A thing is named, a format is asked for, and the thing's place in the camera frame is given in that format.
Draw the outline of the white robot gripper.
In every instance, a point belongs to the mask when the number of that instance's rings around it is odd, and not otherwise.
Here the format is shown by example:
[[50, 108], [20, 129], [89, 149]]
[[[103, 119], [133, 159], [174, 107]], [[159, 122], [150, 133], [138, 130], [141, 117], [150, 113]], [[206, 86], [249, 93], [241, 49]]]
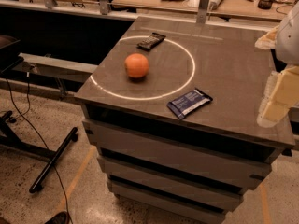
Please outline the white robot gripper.
[[273, 49], [287, 66], [281, 72], [272, 72], [267, 79], [257, 123], [264, 128], [277, 125], [299, 103], [299, 2], [281, 21], [255, 42], [258, 49]]

